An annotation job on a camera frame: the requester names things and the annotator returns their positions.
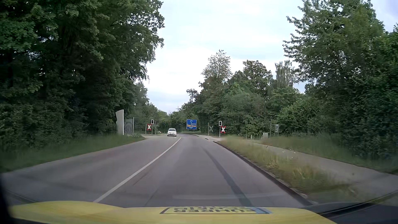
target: sidewalk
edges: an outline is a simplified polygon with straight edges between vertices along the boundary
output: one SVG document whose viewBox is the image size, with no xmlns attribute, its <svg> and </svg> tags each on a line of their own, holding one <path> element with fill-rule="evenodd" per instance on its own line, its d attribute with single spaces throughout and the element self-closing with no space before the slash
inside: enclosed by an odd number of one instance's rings
<svg viewBox="0 0 398 224">
<path fill-rule="evenodd" d="M 222 140 L 222 138 L 214 138 L 211 136 L 204 136 L 203 138 L 207 138 L 210 141 Z M 319 168 L 325 173 L 328 173 L 335 180 L 350 184 L 354 189 L 357 189 L 365 199 L 373 199 L 398 190 L 397 175 L 382 173 L 365 167 L 358 167 L 332 159 L 296 152 L 294 150 L 263 145 L 250 140 L 243 141 L 247 141 L 248 144 L 263 147 L 264 149 L 276 153 L 278 156 L 296 158 L 303 165 L 308 164 L 312 167 Z"/>
</svg>

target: cloudy sky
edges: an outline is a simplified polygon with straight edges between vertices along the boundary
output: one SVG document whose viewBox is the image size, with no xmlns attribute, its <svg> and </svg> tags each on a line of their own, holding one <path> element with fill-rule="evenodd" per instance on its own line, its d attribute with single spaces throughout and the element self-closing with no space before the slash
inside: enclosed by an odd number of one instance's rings
<svg viewBox="0 0 398 224">
<path fill-rule="evenodd" d="M 392 31 L 398 22 L 398 0 L 373 0 L 378 19 Z M 231 71 L 245 60 L 259 60 L 275 73 L 283 56 L 283 40 L 294 26 L 286 16 L 302 17 L 301 0 L 164 0 L 160 9 L 165 28 L 159 31 L 164 47 L 147 64 L 150 102 L 167 113 L 189 100 L 187 89 L 200 90 L 202 70 L 219 49 L 231 57 Z M 304 92 L 304 84 L 295 85 Z"/>
</svg>

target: yellow car hood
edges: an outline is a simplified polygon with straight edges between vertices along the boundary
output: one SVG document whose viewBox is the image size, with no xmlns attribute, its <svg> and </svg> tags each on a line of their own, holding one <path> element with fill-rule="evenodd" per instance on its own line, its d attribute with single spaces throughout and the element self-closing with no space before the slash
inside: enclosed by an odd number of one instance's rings
<svg viewBox="0 0 398 224">
<path fill-rule="evenodd" d="M 334 223 L 299 208 L 201 206 L 120 208 L 82 201 L 49 201 L 9 208 L 17 219 L 50 224 L 327 224 Z"/>
</svg>

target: tall grass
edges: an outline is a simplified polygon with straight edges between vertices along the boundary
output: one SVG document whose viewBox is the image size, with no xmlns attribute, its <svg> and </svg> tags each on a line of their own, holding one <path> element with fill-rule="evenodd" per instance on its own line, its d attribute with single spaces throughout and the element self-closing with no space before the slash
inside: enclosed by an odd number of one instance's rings
<svg viewBox="0 0 398 224">
<path fill-rule="evenodd" d="M 145 138 L 141 135 L 121 136 L 110 134 L 75 139 L 65 144 L 50 144 L 41 149 L 18 148 L 7 151 L 3 150 L 0 151 L 0 173 L 89 152 L 109 149 L 144 139 Z"/>
<path fill-rule="evenodd" d="M 290 187 L 302 191 L 312 201 L 326 203 L 363 200 L 349 185 L 334 180 L 314 167 L 302 165 L 295 159 L 279 157 L 264 147 L 236 138 L 226 138 L 220 143 L 271 172 Z"/>
<path fill-rule="evenodd" d="M 263 139 L 262 144 L 291 149 L 386 173 L 397 173 L 398 169 L 398 156 L 380 160 L 355 156 L 342 144 L 340 136 L 336 134 L 272 136 L 271 138 Z"/>
</svg>

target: direction sign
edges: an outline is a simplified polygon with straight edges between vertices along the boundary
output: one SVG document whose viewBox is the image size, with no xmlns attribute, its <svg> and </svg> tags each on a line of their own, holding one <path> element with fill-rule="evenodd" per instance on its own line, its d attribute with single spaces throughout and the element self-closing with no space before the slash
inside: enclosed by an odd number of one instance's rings
<svg viewBox="0 0 398 224">
<path fill-rule="evenodd" d="M 196 120 L 187 119 L 187 129 L 196 130 Z"/>
</svg>

